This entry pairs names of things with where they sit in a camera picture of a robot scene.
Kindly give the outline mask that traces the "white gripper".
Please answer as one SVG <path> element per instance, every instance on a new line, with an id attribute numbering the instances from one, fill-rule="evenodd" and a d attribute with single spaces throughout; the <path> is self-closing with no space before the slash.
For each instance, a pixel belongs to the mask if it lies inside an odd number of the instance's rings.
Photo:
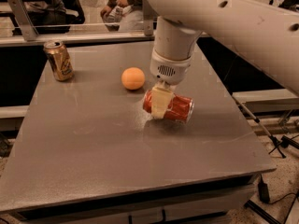
<path id="1" fill-rule="evenodd" d="M 162 119 L 174 96 L 169 85 L 179 84 L 186 76 L 191 59 L 173 61 L 159 55 L 154 49 L 149 70 L 154 77 L 166 83 L 157 83 L 151 90 L 151 115 Z"/>

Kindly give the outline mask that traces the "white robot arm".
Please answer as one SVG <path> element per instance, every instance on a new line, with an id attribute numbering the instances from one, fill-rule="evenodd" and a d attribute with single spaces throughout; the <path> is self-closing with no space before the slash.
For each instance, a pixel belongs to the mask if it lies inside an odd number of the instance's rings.
<path id="1" fill-rule="evenodd" d="M 158 14 L 150 71 L 151 115 L 162 119 L 191 64 L 196 39 L 212 36 L 299 95 L 299 14 L 253 0 L 147 0 Z"/>

